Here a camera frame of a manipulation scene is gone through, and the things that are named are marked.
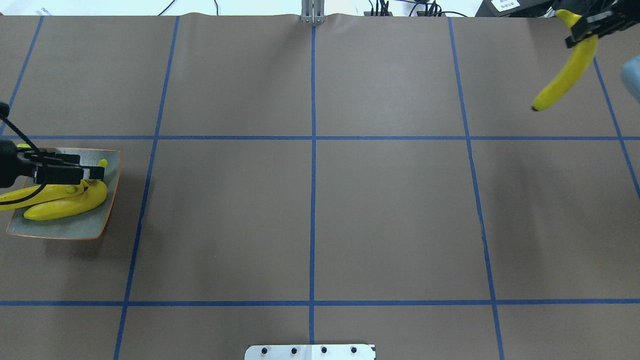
metal plate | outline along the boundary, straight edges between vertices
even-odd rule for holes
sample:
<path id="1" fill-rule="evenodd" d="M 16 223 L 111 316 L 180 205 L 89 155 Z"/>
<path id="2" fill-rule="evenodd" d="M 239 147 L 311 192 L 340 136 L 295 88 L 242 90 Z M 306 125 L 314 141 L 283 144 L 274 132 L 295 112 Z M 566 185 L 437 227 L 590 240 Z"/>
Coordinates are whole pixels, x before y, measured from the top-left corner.
<path id="1" fill-rule="evenodd" d="M 376 360 L 376 346 L 365 344 L 254 345 L 244 353 L 244 360 L 268 359 Z"/>
<path id="2" fill-rule="evenodd" d="M 118 180 L 120 179 L 122 160 L 120 151 L 73 148 L 54 148 L 53 150 L 62 154 L 80 155 L 81 165 L 95 166 L 101 159 L 107 159 L 109 165 L 104 172 L 104 182 L 107 184 L 108 189 L 107 199 L 100 206 L 86 213 L 47 221 L 25 219 L 23 214 L 29 209 L 28 207 L 16 209 L 6 232 L 11 235 L 30 238 L 58 240 L 93 240 L 99 238 L 111 213 Z M 33 180 L 27 179 L 24 186 L 33 185 Z"/>

grid line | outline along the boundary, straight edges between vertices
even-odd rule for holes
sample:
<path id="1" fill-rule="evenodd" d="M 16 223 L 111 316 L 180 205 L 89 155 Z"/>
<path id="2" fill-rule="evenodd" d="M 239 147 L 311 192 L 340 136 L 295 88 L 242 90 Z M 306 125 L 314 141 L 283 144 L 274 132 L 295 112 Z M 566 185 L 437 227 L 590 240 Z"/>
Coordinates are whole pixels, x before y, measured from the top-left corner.
<path id="1" fill-rule="evenodd" d="M 131 262 L 129 264 L 129 275 L 127 277 L 127 287 L 124 294 L 124 303 L 122 304 L 122 314 L 120 315 L 120 325 L 118 326 L 118 336 L 116 338 L 115 350 L 113 352 L 113 360 L 118 360 L 120 357 L 120 346 L 122 345 L 122 336 L 124 333 L 124 326 L 127 320 L 127 310 L 129 309 L 129 297 L 131 296 L 131 285 L 133 282 L 133 273 L 136 268 L 136 257 L 138 255 L 138 247 L 140 245 L 140 235 L 142 233 L 142 223 L 145 216 L 145 210 L 147 209 L 147 198 L 149 195 L 149 186 L 151 184 L 151 176 L 154 169 L 154 161 L 156 159 L 156 149 L 158 144 L 158 136 L 160 134 L 160 126 L 162 125 L 162 116 L 164 111 L 164 100 L 166 99 L 166 89 L 169 86 L 169 75 L 171 74 L 171 65 L 173 61 L 173 50 L 175 49 L 175 41 L 178 35 L 178 27 L 180 25 L 180 17 L 175 18 L 175 24 L 173 25 L 173 37 L 171 40 L 171 47 L 169 50 L 169 59 L 166 64 L 166 72 L 164 75 L 164 84 L 162 90 L 162 96 L 160 98 L 160 107 L 158 109 L 158 118 L 156 121 L 156 133 L 154 135 L 154 143 L 151 146 L 151 155 L 149 157 L 149 166 L 147 169 L 147 180 L 145 181 L 145 190 L 142 195 L 142 205 L 140 206 L 140 215 L 138 217 L 138 228 L 136 230 L 136 238 L 133 243 L 133 251 L 131 254 Z"/>
<path id="2" fill-rule="evenodd" d="M 309 234 L 309 343 L 316 342 L 316 26 L 311 27 L 311 211 Z"/>
<path id="3" fill-rule="evenodd" d="M 17 135 L 2 138 L 20 140 Z M 317 140 L 317 141 L 638 141 L 640 136 L 492 136 L 492 135 L 29 135 L 35 140 Z"/>
<path id="4" fill-rule="evenodd" d="M 634 182 L 634 186 L 636 188 L 636 195 L 638 196 L 638 199 L 640 199 L 640 186 L 638 185 L 636 172 L 634 171 L 633 164 L 631 164 L 631 159 L 629 158 L 629 153 L 627 152 L 627 146 L 625 145 L 625 141 L 622 137 L 622 131 L 620 130 L 620 125 L 618 124 L 618 119 L 616 118 L 616 112 L 613 110 L 613 105 L 611 104 L 611 99 L 609 98 L 609 92 L 607 91 L 607 87 L 604 83 L 604 78 L 602 77 L 602 73 L 600 72 L 600 66 L 598 66 L 598 60 L 595 57 L 593 57 L 593 66 L 596 69 L 596 74 L 598 74 L 600 87 L 602 87 L 602 93 L 604 94 L 604 99 L 607 101 L 607 107 L 609 108 L 609 113 L 611 114 L 611 120 L 613 121 L 613 126 L 616 128 L 616 133 L 618 134 L 618 140 L 620 141 L 620 147 L 622 148 L 622 153 L 625 156 L 625 161 L 627 162 L 627 167 L 629 168 L 629 173 L 631 174 L 631 180 Z"/>
<path id="5" fill-rule="evenodd" d="M 36 26 L 36 31 L 33 33 L 33 38 L 31 39 L 31 45 L 29 45 L 29 50 L 27 51 L 27 55 L 24 57 L 24 62 L 22 62 L 22 68 L 20 68 L 20 74 L 18 74 L 18 79 L 15 81 L 15 86 L 13 87 L 13 92 L 11 93 L 11 99 L 9 100 L 9 108 L 13 107 L 13 102 L 15 101 L 15 97 L 18 95 L 18 89 L 20 88 L 20 84 L 22 83 L 22 77 L 24 76 L 24 72 L 27 70 L 27 64 L 29 63 L 29 59 L 31 59 L 31 53 L 33 52 L 33 48 L 36 46 L 36 41 L 38 40 L 38 35 L 40 34 L 40 29 L 42 29 L 42 23 L 44 22 L 44 16 L 40 17 L 38 21 L 38 26 Z M 2 122 L 0 124 L 0 135 L 4 133 L 4 128 L 6 124 Z"/>
<path id="6" fill-rule="evenodd" d="M 500 331 L 500 318 L 498 315 L 498 305 L 495 302 L 495 288 L 493 286 L 493 275 L 491 271 L 491 260 L 489 258 L 489 246 L 486 241 L 486 231 L 484 228 L 484 216 L 482 212 L 482 203 L 480 201 L 480 192 L 478 190 L 478 182 L 476 176 L 476 164 L 474 163 L 473 149 L 471 148 L 471 137 L 469 133 L 469 124 L 467 120 L 467 108 L 465 106 L 465 96 L 462 90 L 462 80 L 460 77 L 460 65 L 458 63 L 458 53 L 456 51 L 456 38 L 453 31 L 453 22 L 451 18 L 447 18 L 449 22 L 449 34 L 451 36 L 451 51 L 453 53 L 453 64 L 456 70 L 456 81 L 458 83 L 458 96 L 460 97 L 460 111 L 462 113 L 462 122 L 465 127 L 465 136 L 467 137 L 467 153 L 469 156 L 469 166 L 471 167 L 471 180 L 474 185 L 474 196 L 476 198 L 476 210 L 480 221 L 480 230 L 482 236 L 484 250 L 484 265 L 486 268 L 486 277 L 489 285 L 489 295 L 491 296 L 493 310 L 493 326 L 495 327 L 495 338 L 498 346 L 498 354 L 500 360 L 504 360 L 504 348 L 502 346 L 502 332 Z"/>
<path id="7" fill-rule="evenodd" d="M 124 301 L 98 300 L 0 300 L 0 307 L 24 306 L 85 306 L 121 307 Z M 309 306 L 306 300 L 177 300 L 129 301 L 129 307 L 287 307 Z M 640 298 L 602 299 L 470 299 L 470 300 L 315 300 L 314 306 L 492 306 L 492 305 L 606 305 L 640 304 Z"/>

banana bunch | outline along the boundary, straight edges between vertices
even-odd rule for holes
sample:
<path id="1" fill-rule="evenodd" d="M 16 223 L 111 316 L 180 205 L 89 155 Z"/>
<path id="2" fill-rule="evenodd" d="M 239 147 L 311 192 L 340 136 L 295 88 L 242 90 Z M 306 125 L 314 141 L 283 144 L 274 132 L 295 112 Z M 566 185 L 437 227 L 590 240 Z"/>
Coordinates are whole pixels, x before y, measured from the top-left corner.
<path id="1" fill-rule="evenodd" d="M 556 17 L 564 21 L 569 30 L 571 30 L 582 16 L 568 10 L 558 10 Z M 531 107 L 533 111 L 542 111 L 560 100 L 589 68 L 597 49 L 598 35 L 593 35 L 579 42 L 573 48 L 573 52 L 562 70 L 533 101 L 533 106 Z"/>
<path id="2" fill-rule="evenodd" d="M 105 159 L 100 160 L 98 166 L 107 167 Z M 21 199 L 38 186 L 23 188 L 14 192 L 0 195 L 0 201 Z M 24 217 L 30 220 L 53 220 L 78 215 L 95 209 L 107 198 L 107 185 L 99 180 L 82 180 L 79 185 L 47 185 L 38 195 L 29 200 L 12 205 L 0 206 L 2 210 L 13 210 L 32 206 L 24 212 Z"/>

plate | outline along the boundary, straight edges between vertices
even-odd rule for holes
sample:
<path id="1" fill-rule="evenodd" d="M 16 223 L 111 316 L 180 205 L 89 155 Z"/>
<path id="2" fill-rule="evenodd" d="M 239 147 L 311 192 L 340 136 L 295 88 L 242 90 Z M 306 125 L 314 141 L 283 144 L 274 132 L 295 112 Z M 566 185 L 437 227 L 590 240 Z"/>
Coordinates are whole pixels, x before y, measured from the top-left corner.
<path id="1" fill-rule="evenodd" d="M 104 183 L 107 185 L 107 199 L 97 208 L 74 215 L 72 217 L 55 220 L 36 221 L 25 219 L 23 214 L 29 209 L 16 209 L 7 227 L 7 234 L 27 236 L 30 238 L 56 239 L 56 240 L 94 240 L 102 235 L 109 220 L 113 199 L 120 180 L 122 154 L 114 150 L 51 148 L 62 154 L 80 155 L 80 165 L 97 166 L 98 161 L 107 159 L 107 168 L 104 170 Z M 33 179 L 27 178 L 24 187 L 35 185 Z"/>

label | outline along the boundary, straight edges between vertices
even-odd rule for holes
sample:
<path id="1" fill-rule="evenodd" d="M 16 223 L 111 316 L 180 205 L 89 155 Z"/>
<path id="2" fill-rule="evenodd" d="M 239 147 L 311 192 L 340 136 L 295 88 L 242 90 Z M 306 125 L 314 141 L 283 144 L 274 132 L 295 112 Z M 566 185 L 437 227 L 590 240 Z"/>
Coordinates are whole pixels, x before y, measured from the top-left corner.
<path id="1" fill-rule="evenodd" d="M 518 0 L 491 0 L 491 4 L 493 4 L 495 6 L 495 9 L 499 12 L 505 12 L 507 10 L 520 6 Z"/>

